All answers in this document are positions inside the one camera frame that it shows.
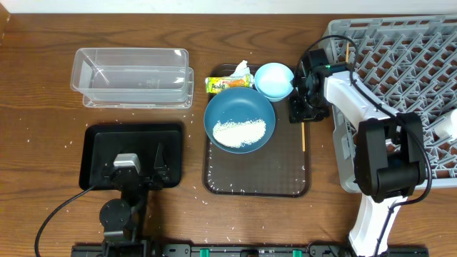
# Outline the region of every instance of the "bowl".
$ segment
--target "bowl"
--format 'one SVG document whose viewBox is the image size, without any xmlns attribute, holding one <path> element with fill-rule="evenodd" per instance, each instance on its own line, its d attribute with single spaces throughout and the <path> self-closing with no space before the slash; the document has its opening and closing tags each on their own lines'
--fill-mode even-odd
<svg viewBox="0 0 457 257">
<path fill-rule="evenodd" d="M 240 148 L 231 148 L 219 143 L 213 136 L 213 128 L 219 122 L 265 121 L 266 130 L 260 140 Z M 263 95 L 249 88 L 225 89 L 216 94 L 205 110 L 204 125 L 206 135 L 212 143 L 229 153 L 250 153 L 261 148 L 273 135 L 276 116 L 273 106 Z"/>
<path fill-rule="evenodd" d="M 257 91 L 272 102 L 280 101 L 292 92 L 292 80 L 293 72 L 278 63 L 263 65 L 254 76 Z"/>
</svg>

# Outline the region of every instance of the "white wall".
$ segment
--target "white wall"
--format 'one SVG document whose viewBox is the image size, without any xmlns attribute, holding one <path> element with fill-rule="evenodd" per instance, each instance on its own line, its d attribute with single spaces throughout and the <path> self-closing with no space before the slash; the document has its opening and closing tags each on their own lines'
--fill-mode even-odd
<svg viewBox="0 0 457 257">
<path fill-rule="evenodd" d="M 0 0 L 10 13 L 457 14 L 457 0 Z"/>
</svg>

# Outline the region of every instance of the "yellow package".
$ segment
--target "yellow package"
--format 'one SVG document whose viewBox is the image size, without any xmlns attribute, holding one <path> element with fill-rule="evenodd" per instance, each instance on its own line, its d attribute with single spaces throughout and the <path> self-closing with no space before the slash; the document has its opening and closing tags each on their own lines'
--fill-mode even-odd
<svg viewBox="0 0 457 257">
<path fill-rule="evenodd" d="M 205 79 L 206 93 L 217 94 L 224 89 L 232 87 L 251 87 L 253 84 L 253 76 L 246 74 L 238 77 L 209 77 Z"/>
</svg>

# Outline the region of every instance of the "white rice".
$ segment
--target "white rice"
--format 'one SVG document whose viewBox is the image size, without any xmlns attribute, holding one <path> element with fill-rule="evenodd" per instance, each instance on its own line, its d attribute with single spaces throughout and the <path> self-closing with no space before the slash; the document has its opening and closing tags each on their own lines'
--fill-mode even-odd
<svg viewBox="0 0 457 257">
<path fill-rule="evenodd" d="M 259 141 L 265 135 L 265 121 L 258 119 L 245 122 L 220 121 L 213 128 L 214 138 L 222 145 L 231 148 L 240 148 Z"/>
</svg>

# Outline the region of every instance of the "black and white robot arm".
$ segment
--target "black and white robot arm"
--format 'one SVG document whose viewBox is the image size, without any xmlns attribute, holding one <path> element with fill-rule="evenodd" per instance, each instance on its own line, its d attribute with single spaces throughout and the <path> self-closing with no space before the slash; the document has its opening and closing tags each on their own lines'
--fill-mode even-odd
<svg viewBox="0 0 457 257">
<path fill-rule="evenodd" d="M 320 121 L 329 116 L 328 107 L 333 104 L 356 128 L 354 175 L 363 195 L 349 241 L 357 256 L 372 256 L 391 206 L 406 201 L 426 178 L 420 149 L 379 107 L 400 117 L 421 140 L 422 123 L 415 113 L 399 114 L 387 106 L 353 73 L 356 88 L 351 83 L 349 69 L 346 63 L 329 64 L 323 49 L 309 51 L 301 60 L 299 78 L 294 81 L 298 93 L 290 98 L 289 120 L 291 123 Z M 400 151 L 388 153 L 388 139 L 400 144 Z M 393 209 L 378 253 L 387 250 L 388 234 L 398 210 L 398 207 Z"/>
</svg>

